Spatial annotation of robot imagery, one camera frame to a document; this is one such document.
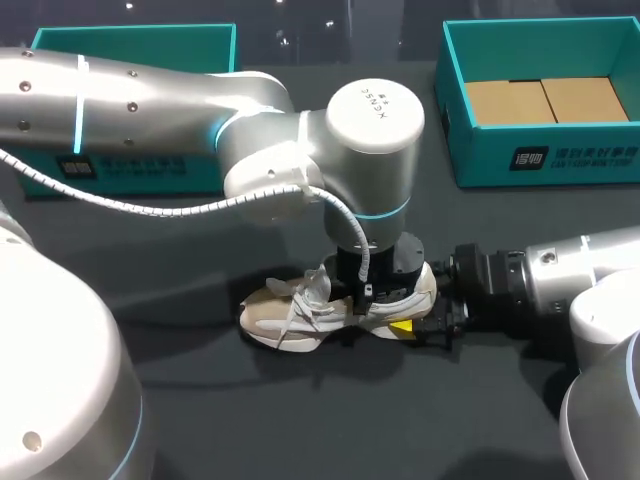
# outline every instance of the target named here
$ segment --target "open box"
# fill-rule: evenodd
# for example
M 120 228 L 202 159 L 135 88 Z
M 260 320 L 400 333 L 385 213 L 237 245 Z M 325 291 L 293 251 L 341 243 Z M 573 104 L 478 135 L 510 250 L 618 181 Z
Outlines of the open box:
M 445 22 L 435 90 L 461 187 L 640 182 L 634 17 Z
M 32 48 L 205 74 L 236 71 L 236 41 L 233 24 L 41 28 Z M 7 150 L 56 180 L 102 195 L 217 194 L 223 189 L 215 158 L 76 156 L 71 151 Z M 69 162 L 94 174 L 69 178 L 62 171 L 62 165 Z M 29 197 L 57 195 L 23 175 L 19 178 Z

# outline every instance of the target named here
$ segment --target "screw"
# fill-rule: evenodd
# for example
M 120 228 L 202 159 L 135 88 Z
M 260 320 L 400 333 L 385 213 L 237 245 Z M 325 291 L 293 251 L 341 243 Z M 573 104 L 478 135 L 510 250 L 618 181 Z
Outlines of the screw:
M 42 448 L 42 439 L 35 432 L 27 432 L 22 437 L 22 444 L 30 452 L 37 453 Z
M 556 261 L 556 254 L 553 252 L 547 252 L 540 257 L 542 263 L 551 263 Z

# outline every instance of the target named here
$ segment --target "white shoelace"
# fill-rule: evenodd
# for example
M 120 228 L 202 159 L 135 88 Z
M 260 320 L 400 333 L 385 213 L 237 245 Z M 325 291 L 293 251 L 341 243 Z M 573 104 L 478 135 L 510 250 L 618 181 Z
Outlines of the white shoelace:
M 301 317 L 307 320 L 316 332 L 321 331 L 317 323 L 317 315 L 327 315 L 333 312 L 328 305 L 331 295 L 331 280 L 324 265 L 318 270 L 307 270 L 304 279 L 298 285 L 292 286 L 277 278 L 267 278 L 267 288 L 277 297 L 291 297 L 291 308 L 280 329 L 278 346 L 291 328 L 293 319 Z

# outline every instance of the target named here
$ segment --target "sneaker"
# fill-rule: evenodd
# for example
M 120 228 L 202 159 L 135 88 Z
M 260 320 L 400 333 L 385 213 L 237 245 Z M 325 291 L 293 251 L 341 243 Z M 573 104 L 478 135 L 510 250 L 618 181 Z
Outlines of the sneaker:
M 242 302 L 240 326 L 254 340 L 288 352 L 315 350 L 331 333 L 354 325 L 381 338 L 413 339 L 392 324 L 427 315 L 436 298 L 436 280 L 425 263 L 413 294 L 394 303 L 374 303 L 360 317 L 352 314 L 351 297 L 330 302 L 330 296 L 331 279 L 324 265 L 307 271 L 303 279 L 270 278 Z

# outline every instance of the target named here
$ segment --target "dark tabletop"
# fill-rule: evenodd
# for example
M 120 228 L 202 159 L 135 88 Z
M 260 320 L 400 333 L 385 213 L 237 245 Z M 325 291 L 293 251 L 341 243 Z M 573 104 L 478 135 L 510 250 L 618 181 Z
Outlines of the dark tabletop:
M 300 109 L 325 107 L 362 77 L 396 80 L 419 95 L 426 128 L 407 230 L 428 257 L 464 242 L 521 248 L 637 222 L 634 187 L 459 190 L 433 68 L 264 70 Z M 293 275 L 331 251 L 321 207 L 272 228 L 233 210 L 140 218 L 73 201 L 26 203 L 13 174 L 1 172 L 2 198 L 40 250 L 89 283 L 122 326 L 155 418 L 154 480 L 570 479 L 556 415 L 571 375 L 526 341 L 474 333 L 448 354 L 362 336 L 283 355 L 240 338 L 237 305 L 267 274 Z

